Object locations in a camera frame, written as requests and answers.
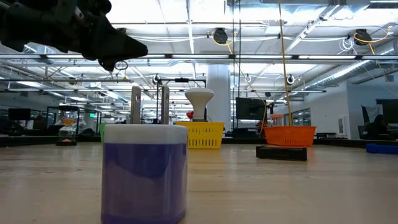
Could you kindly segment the purple wall charger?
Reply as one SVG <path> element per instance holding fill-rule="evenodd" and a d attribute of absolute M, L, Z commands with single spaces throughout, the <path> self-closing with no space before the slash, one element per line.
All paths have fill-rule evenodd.
<path fill-rule="evenodd" d="M 131 121 L 103 132 L 102 224 L 177 224 L 187 202 L 187 128 L 141 124 L 141 91 Z"/>

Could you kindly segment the black hourglass orange sand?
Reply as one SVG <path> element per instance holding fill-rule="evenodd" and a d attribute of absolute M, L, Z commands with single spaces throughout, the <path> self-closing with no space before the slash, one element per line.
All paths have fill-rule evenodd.
<path fill-rule="evenodd" d="M 59 106 L 60 121 L 63 127 L 58 131 L 57 146 L 76 146 L 76 130 L 74 128 L 78 119 L 79 108 L 77 106 Z"/>

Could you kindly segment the white mushroom table lamp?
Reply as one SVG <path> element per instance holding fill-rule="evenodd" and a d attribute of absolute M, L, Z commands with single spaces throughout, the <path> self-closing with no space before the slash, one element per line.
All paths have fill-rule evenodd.
<path fill-rule="evenodd" d="M 208 88 L 191 88 L 185 92 L 185 97 L 193 106 L 193 120 L 204 121 L 207 103 L 213 98 L 214 93 Z"/>

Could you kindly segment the blue digital thermometer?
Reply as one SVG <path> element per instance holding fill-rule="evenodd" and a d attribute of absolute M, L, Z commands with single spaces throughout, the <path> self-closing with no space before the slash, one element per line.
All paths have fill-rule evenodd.
<path fill-rule="evenodd" d="M 372 154 L 395 154 L 398 155 L 398 146 L 366 144 L 366 152 Z"/>

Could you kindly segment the black computer monitor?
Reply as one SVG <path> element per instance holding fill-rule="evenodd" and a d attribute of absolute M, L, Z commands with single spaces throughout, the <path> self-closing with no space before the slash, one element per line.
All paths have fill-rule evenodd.
<path fill-rule="evenodd" d="M 376 100 L 382 106 L 384 119 L 389 124 L 398 124 L 398 100 Z"/>
<path fill-rule="evenodd" d="M 236 118 L 238 120 L 263 120 L 266 116 L 266 105 L 260 99 L 236 98 Z"/>
<path fill-rule="evenodd" d="M 9 108 L 8 119 L 13 121 L 30 120 L 31 109 L 29 108 Z"/>

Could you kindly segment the yellow plastic basket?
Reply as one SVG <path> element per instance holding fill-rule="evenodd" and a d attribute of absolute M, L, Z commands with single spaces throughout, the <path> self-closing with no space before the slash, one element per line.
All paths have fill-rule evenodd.
<path fill-rule="evenodd" d="M 220 122 L 176 122 L 188 129 L 189 149 L 220 149 L 224 123 Z"/>

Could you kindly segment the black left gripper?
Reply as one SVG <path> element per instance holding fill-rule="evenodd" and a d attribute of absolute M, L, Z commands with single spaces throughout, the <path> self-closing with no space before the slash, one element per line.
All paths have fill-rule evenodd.
<path fill-rule="evenodd" d="M 40 12 L 35 43 L 98 59 L 109 72 L 119 60 L 148 54 L 145 44 L 115 29 L 104 14 L 94 16 L 93 0 L 34 0 L 34 9 Z"/>

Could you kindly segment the black gantry frame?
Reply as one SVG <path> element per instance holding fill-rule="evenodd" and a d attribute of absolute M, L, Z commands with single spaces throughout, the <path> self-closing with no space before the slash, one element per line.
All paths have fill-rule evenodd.
<path fill-rule="evenodd" d="M 189 83 L 189 82 L 194 82 L 195 84 L 197 84 L 198 86 L 200 86 L 198 84 L 198 82 L 203 82 L 204 83 L 204 87 L 207 87 L 207 82 L 206 80 L 196 80 L 196 79 L 189 79 L 189 78 L 160 78 L 158 81 L 158 84 L 156 85 L 156 121 L 160 121 L 159 119 L 159 93 L 160 93 L 160 86 L 162 84 L 162 82 L 175 82 L 175 83 Z"/>

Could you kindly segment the orange plastic basket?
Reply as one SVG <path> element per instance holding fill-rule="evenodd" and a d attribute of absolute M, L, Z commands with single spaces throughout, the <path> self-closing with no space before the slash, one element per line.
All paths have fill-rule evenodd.
<path fill-rule="evenodd" d="M 276 146 L 311 147 L 316 126 L 273 126 L 265 128 L 268 144 Z"/>

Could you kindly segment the black digital thermometer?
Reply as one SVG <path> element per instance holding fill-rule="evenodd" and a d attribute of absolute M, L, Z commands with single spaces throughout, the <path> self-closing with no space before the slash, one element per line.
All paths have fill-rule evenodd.
<path fill-rule="evenodd" d="M 307 161 L 307 148 L 306 147 L 257 146 L 256 147 L 256 157 L 258 159 Z"/>

